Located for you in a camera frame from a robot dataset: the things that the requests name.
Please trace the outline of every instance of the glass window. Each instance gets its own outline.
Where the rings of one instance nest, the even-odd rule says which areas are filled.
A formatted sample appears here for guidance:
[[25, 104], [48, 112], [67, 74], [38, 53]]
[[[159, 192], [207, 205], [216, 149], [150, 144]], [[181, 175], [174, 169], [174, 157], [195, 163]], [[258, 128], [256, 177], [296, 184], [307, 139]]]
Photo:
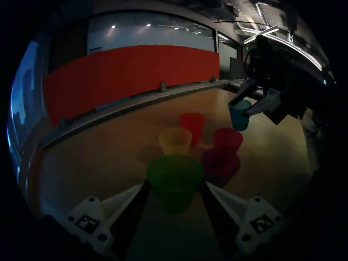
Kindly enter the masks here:
[[114, 13], [90, 20], [88, 54], [134, 45], [178, 45], [215, 51], [213, 30], [158, 13]]
[[33, 126], [42, 115], [45, 115], [41, 78], [37, 77], [37, 74], [41, 73], [41, 68], [39, 71], [36, 68], [38, 49], [37, 42], [30, 42], [12, 85], [9, 140], [19, 151], [23, 148]]

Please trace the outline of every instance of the yellow cup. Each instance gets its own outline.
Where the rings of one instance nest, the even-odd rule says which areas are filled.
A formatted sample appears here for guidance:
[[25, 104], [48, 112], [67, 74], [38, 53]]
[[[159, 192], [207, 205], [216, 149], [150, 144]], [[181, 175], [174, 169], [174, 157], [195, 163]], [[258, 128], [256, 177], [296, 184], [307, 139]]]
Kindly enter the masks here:
[[170, 128], [160, 133], [159, 140], [165, 155], [188, 155], [192, 134], [180, 127]]

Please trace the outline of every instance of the glass wall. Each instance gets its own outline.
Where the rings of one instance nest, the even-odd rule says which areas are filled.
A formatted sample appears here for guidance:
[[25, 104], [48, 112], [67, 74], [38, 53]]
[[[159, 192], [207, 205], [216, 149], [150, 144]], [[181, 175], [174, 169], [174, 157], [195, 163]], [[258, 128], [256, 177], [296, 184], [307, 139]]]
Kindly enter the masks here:
[[88, 54], [134, 45], [178, 45], [215, 51], [213, 30], [158, 13], [114, 13], [90, 20]]

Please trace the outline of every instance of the green cup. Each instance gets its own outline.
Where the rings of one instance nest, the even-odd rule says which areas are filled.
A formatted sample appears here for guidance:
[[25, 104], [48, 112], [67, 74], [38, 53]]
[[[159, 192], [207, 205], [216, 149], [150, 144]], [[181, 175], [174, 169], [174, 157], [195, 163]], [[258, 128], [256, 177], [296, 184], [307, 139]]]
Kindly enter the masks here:
[[178, 154], [152, 161], [146, 173], [161, 206], [170, 213], [189, 208], [203, 178], [203, 168], [198, 161]]

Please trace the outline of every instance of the red wall panel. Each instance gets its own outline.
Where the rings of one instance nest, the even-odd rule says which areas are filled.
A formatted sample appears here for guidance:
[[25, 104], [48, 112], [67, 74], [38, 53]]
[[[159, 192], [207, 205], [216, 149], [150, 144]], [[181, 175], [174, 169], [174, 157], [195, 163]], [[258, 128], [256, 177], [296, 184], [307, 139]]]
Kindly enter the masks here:
[[116, 48], [74, 60], [43, 81], [52, 125], [98, 106], [167, 86], [219, 78], [219, 55], [171, 45]]

